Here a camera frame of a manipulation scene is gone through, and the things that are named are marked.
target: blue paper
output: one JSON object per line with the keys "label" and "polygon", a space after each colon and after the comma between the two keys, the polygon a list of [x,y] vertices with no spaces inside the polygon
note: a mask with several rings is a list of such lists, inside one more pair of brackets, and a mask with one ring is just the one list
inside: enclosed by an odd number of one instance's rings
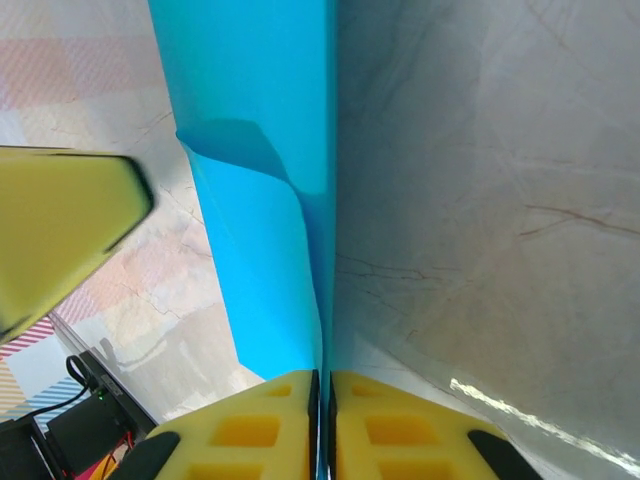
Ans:
{"label": "blue paper", "polygon": [[326,397],[333,1],[149,3],[239,360],[266,380],[318,368]]}

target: black cable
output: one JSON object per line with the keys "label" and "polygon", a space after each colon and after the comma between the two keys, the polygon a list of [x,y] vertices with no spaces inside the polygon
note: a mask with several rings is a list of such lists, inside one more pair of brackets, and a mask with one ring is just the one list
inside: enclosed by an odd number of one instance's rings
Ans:
{"label": "black cable", "polygon": [[18,421],[23,420],[25,418],[32,418],[32,417],[35,417],[36,415],[40,415],[41,413],[50,412],[51,410],[57,410],[58,408],[66,407],[70,403],[73,403],[76,400],[78,400],[80,397],[82,397],[82,395],[84,395],[87,392],[87,390],[89,390],[89,380],[90,380],[91,374],[88,372],[84,363],[82,363],[82,360],[80,360],[80,357],[76,355],[71,355],[70,357],[67,357],[66,365],[67,365],[67,372],[69,373],[69,376],[83,387],[80,393],[78,393],[73,398],[70,398],[69,400],[65,400],[64,402],[58,403],[57,405],[51,405],[49,407],[43,407],[43,408],[39,408],[38,410],[29,412],[23,417],[21,417]]}

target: white marble surface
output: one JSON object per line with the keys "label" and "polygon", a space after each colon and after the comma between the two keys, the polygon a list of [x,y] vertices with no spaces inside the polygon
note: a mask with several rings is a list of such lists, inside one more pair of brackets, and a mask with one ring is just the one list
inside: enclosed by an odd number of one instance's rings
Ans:
{"label": "white marble surface", "polygon": [[640,2],[340,5],[338,331],[640,476]]}

